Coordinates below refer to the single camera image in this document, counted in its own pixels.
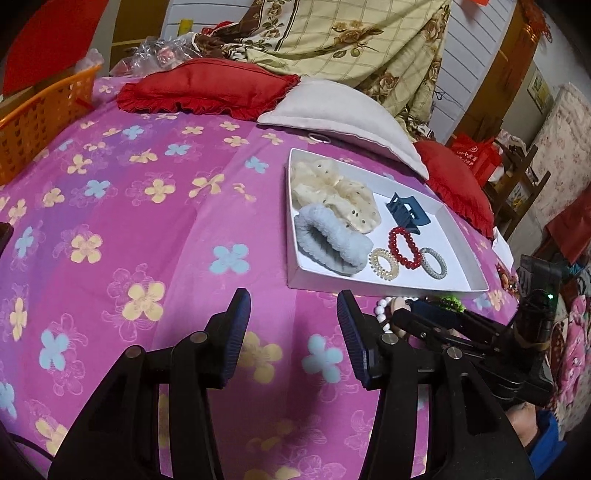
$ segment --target white wall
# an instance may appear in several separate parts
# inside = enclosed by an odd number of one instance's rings
[[[534,62],[550,87],[552,95],[556,98],[560,86],[570,82],[591,101],[591,78],[558,26],[549,17],[546,18],[546,22],[550,26],[552,43],[542,37],[534,54]]]
[[[429,127],[445,143],[480,88],[513,16],[515,0],[490,0],[481,7],[471,0],[453,0],[447,40]]]

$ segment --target red ruffled cushion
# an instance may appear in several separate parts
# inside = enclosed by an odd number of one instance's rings
[[[495,217],[491,203],[470,168],[454,152],[434,141],[414,144],[427,170],[427,185],[439,198],[482,235],[493,239]]]
[[[299,82],[297,75],[279,76],[252,63],[194,59],[124,85],[117,105],[130,113],[229,113],[237,120],[256,120]]]

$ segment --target red paper bag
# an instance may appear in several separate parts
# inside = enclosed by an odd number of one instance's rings
[[[495,168],[501,165],[501,156],[493,145],[494,140],[490,138],[484,142],[475,142],[466,134],[459,134],[451,146],[451,150],[468,165],[481,187],[486,184]]]

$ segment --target white tray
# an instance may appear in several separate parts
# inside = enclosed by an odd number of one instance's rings
[[[297,215],[291,198],[290,171],[292,162],[326,158],[297,148],[290,151],[287,165],[287,284],[299,290],[338,293],[351,290],[355,295],[419,297],[453,293],[460,298],[473,299],[488,291],[488,283],[482,269],[447,207],[437,200],[413,190],[382,175],[372,173],[348,163],[335,160],[341,175],[367,185],[374,193],[382,223],[368,237],[374,248],[388,249],[388,234],[396,222],[386,204],[398,193],[401,197],[414,196],[425,210],[431,223],[419,227],[421,234],[413,235],[419,248],[431,247],[441,254],[447,264],[447,276],[442,280],[430,277],[423,268],[409,270],[400,265],[400,274],[392,281],[379,278],[368,265],[353,276],[344,276],[328,270],[302,253],[296,242],[293,217]],[[404,238],[399,236],[398,247],[407,258],[412,259]],[[437,261],[428,256],[430,264],[439,270]]]

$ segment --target red beaded hair tie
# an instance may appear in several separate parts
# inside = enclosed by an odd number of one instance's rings
[[[410,261],[408,258],[403,257],[400,253],[400,250],[396,245],[396,236],[398,234],[402,235],[404,239],[407,241],[407,245],[410,248],[410,251],[413,253],[413,261]],[[418,247],[414,243],[414,240],[410,236],[410,233],[403,227],[397,226],[390,230],[388,247],[390,248],[390,253],[394,256],[394,258],[398,260],[398,262],[406,268],[414,270],[421,266],[421,252],[418,250]]]

